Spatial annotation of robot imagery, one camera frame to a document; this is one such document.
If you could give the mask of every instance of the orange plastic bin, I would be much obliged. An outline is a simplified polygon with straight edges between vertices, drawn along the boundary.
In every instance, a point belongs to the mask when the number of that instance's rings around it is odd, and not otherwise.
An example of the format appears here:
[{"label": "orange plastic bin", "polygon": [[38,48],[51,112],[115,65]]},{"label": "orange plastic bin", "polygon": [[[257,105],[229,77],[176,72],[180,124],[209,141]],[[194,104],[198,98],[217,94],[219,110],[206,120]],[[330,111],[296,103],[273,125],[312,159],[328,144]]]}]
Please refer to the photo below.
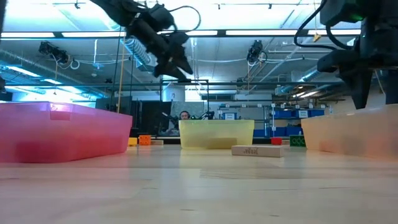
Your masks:
[{"label": "orange plastic bin", "polygon": [[68,162],[125,152],[132,116],[68,103],[0,104],[0,162]]}]

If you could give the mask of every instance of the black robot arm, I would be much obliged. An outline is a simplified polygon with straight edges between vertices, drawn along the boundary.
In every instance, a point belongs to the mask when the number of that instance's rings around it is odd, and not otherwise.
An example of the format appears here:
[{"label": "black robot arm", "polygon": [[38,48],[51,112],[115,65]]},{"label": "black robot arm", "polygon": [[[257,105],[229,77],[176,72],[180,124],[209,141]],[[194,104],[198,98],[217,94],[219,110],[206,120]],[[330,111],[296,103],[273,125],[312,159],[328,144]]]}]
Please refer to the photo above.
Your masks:
[{"label": "black robot arm", "polygon": [[148,8],[133,0],[91,1],[101,7],[114,22],[125,27],[127,37],[134,36],[145,45],[147,52],[156,56],[155,77],[170,75],[185,80],[180,69],[193,73],[182,47],[189,36],[177,31],[168,35],[158,34],[169,27],[175,27],[173,15],[164,5],[156,4]]}]

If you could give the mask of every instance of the blue storage bin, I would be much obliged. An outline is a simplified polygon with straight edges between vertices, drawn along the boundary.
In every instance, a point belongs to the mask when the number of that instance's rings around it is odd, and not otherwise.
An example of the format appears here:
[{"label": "blue storage bin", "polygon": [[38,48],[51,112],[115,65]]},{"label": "blue storage bin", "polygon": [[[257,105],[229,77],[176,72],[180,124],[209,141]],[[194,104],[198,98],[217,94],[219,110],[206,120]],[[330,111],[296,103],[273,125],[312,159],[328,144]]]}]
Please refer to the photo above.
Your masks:
[{"label": "blue storage bin", "polygon": [[269,137],[270,138],[286,136],[286,127],[283,127],[283,128],[282,127],[276,127],[275,132],[273,132],[271,128],[268,128],[268,129],[269,129]]},{"label": "blue storage bin", "polygon": [[310,110],[308,113],[309,113],[308,114],[309,117],[325,115],[325,111],[324,110]]},{"label": "blue storage bin", "polygon": [[303,134],[303,129],[301,127],[286,127],[286,136],[291,136],[291,135],[299,135]]},{"label": "blue storage bin", "polygon": [[293,118],[299,118],[299,111],[298,110],[293,110],[292,111],[292,117]]},{"label": "blue storage bin", "polygon": [[291,111],[275,111],[275,118],[291,118]]},{"label": "blue storage bin", "polygon": [[264,129],[255,129],[253,132],[253,137],[264,137],[266,135],[266,130]]}]

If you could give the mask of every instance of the ceiling light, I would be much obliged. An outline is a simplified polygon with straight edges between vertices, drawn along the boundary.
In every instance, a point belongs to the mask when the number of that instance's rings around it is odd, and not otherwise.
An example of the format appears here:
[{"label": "ceiling light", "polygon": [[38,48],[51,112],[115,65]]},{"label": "ceiling light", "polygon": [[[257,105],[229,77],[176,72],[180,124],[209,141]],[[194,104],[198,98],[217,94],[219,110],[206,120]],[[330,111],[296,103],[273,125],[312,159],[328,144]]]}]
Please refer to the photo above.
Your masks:
[{"label": "ceiling light", "polygon": [[52,38],[52,32],[3,32],[2,38]]},{"label": "ceiling light", "polygon": [[59,88],[61,88],[63,90],[66,90],[66,91],[69,91],[71,93],[76,93],[76,94],[83,93],[81,90],[79,90],[79,89],[77,89],[75,87],[72,87],[72,86],[60,86]]},{"label": "ceiling light", "polygon": [[304,93],[305,93],[305,92],[297,93],[296,95],[293,95],[293,97],[294,97],[294,98],[299,97],[299,96],[303,95]]},{"label": "ceiling light", "polygon": [[9,68],[11,70],[14,70],[16,72],[21,72],[21,73],[23,73],[25,75],[29,75],[29,76],[32,76],[32,77],[40,77],[40,75],[34,74],[33,72],[27,71],[27,70],[25,70],[23,68],[14,67],[14,66],[7,66],[7,68]]},{"label": "ceiling light", "polygon": [[226,35],[295,35],[297,30],[227,30]]},{"label": "ceiling light", "polygon": [[41,93],[38,93],[38,92],[36,92],[36,91],[24,90],[22,87],[16,87],[16,86],[6,86],[6,89],[21,91],[21,92],[24,92],[24,93],[36,93],[36,94],[41,94]]},{"label": "ceiling light", "polygon": [[190,32],[187,32],[187,35],[192,36],[192,35],[217,35],[218,31],[217,30],[193,30]]},{"label": "ceiling light", "polygon": [[56,85],[62,84],[62,82],[58,82],[58,81],[55,81],[55,80],[52,80],[52,79],[48,79],[48,78],[46,78],[43,81],[49,82],[49,83],[53,83],[53,84],[56,84]]},{"label": "ceiling light", "polygon": [[63,32],[64,37],[124,37],[126,32]]},{"label": "ceiling light", "polygon": [[[361,34],[361,29],[335,29],[331,30],[333,35],[359,35]],[[309,35],[326,35],[326,30],[309,30]]]},{"label": "ceiling light", "polygon": [[316,93],[318,93],[318,91],[313,91],[313,92],[307,93],[307,94],[305,94],[305,95],[302,95],[302,96],[300,96],[300,97],[301,97],[301,98],[305,98],[305,97],[308,97],[308,96],[312,96],[312,95],[314,95],[314,94],[316,94]]}]

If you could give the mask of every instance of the cable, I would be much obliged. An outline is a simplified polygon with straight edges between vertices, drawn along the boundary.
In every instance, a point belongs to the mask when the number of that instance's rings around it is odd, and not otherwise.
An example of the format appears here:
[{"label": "cable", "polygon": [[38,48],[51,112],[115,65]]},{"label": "cable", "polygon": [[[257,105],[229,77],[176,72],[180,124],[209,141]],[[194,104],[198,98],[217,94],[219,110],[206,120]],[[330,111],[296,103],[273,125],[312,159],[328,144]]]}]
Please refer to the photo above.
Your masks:
[{"label": "cable", "polygon": [[323,9],[323,7],[325,6],[326,2],[328,0],[324,0],[322,1],[322,3],[319,5],[318,9],[315,10],[315,12],[313,12],[311,14],[310,17],[308,17],[303,24],[301,24],[301,26],[297,29],[296,34],[294,35],[294,44],[299,46],[299,47],[316,47],[316,48],[324,48],[324,49],[329,49],[329,50],[336,50],[335,47],[331,47],[331,46],[327,46],[327,45],[305,45],[305,44],[299,44],[297,42],[297,38],[299,37],[299,33],[301,33],[301,31],[304,29],[304,27],[315,17],[317,16],[317,14]]},{"label": "cable", "polygon": [[193,28],[192,30],[188,30],[188,31],[185,31],[185,32],[191,32],[191,31],[193,31],[193,30],[198,29],[199,26],[200,26],[200,24],[201,24],[201,15],[200,15],[200,12],[198,11],[198,9],[195,9],[195,8],[192,7],[192,6],[181,6],[181,7],[178,7],[178,8],[172,9],[172,10],[169,10],[169,12],[174,12],[174,11],[177,11],[177,10],[183,9],[183,8],[190,8],[190,9],[195,10],[195,11],[197,12],[197,14],[198,14],[198,17],[199,17],[199,21],[198,21],[197,26],[196,26],[195,28]]},{"label": "cable", "polygon": [[341,43],[336,37],[331,33],[331,27],[329,25],[326,26],[326,34],[329,37],[329,39],[337,46],[341,47],[342,49],[345,50],[351,50],[352,47],[345,45],[344,43]]},{"label": "cable", "polygon": [[111,98],[109,100],[109,111],[111,111],[112,108],[112,101],[113,101],[113,96],[114,96],[114,84],[116,82],[116,72],[118,71],[118,59],[119,59],[119,49],[120,49],[120,37],[122,33],[122,27],[119,29],[119,41],[118,41],[118,50],[116,51],[116,65],[114,67],[114,75],[113,75],[113,84],[112,84],[112,90],[111,90]]}]

